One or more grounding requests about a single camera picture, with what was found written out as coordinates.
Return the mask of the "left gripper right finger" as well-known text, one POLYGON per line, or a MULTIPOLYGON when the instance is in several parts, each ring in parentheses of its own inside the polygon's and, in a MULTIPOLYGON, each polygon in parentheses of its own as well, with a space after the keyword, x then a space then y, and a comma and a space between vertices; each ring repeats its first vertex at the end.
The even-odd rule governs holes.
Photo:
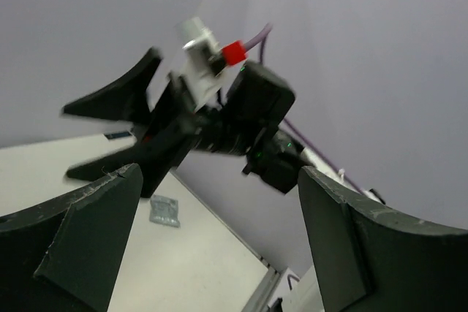
POLYGON ((301 209, 326 311, 465 311, 467 231, 356 193, 312 167, 301 209))

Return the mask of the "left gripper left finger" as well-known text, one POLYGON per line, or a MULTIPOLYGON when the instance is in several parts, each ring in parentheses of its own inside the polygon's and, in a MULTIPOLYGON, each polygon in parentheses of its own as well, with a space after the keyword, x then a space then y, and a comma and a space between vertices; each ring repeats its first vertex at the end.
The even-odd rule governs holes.
POLYGON ((143 175, 130 164, 1 217, 2 311, 106 311, 143 175))

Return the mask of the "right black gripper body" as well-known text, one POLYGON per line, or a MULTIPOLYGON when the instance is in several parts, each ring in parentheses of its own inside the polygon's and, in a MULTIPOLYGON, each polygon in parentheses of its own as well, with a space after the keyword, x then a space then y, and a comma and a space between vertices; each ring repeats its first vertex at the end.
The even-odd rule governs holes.
POLYGON ((197 134, 195 102, 183 75, 169 74, 155 105, 150 126, 135 144, 133 162, 143 174, 141 197, 148 199, 170 169, 188 154, 197 134))

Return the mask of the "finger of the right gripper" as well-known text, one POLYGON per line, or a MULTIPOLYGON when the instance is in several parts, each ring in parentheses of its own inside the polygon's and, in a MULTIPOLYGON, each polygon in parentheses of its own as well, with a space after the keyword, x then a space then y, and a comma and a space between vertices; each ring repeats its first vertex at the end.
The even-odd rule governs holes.
POLYGON ((74 180, 95 181, 105 174, 112 173, 121 167, 141 163, 146 154, 146 144, 135 143, 132 147, 110 153, 101 158, 87 161, 83 164, 71 166, 65 173, 66 177, 74 180))
POLYGON ((154 77, 162 54, 151 47, 123 76, 105 87, 63 107, 63 114, 106 121, 148 124, 151 112, 147 88, 154 77))

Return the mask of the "silver grey sachet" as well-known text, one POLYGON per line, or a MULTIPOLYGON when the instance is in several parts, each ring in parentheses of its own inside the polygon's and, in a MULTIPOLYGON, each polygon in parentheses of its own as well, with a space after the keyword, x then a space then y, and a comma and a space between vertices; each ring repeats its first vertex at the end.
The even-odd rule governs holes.
POLYGON ((149 221, 166 227, 179 228, 178 200, 153 194, 150 198, 149 221))

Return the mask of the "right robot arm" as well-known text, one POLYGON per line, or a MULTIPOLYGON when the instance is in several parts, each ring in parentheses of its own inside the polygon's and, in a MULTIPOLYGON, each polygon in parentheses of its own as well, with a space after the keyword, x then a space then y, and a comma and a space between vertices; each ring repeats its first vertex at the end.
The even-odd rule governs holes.
POLYGON ((156 48, 119 79, 66 104, 65 115, 128 121, 136 138, 131 147, 71 166, 66 176, 94 181, 104 172, 137 164, 143 174, 140 195, 148 198, 189 152, 201 151, 245 157, 244 174, 257 175, 281 193, 296 186, 300 169, 312 161, 304 146, 279 126, 295 101, 291 87, 261 63, 249 60, 240 42, 217 53, 202 49, 201 60, 214 75, 241 65, 227 95, 216 98, 216 107, 196 108, 185 77, 175 73, 168 75, 159 101, 149 107, 146 90, 162 61, 156 48))

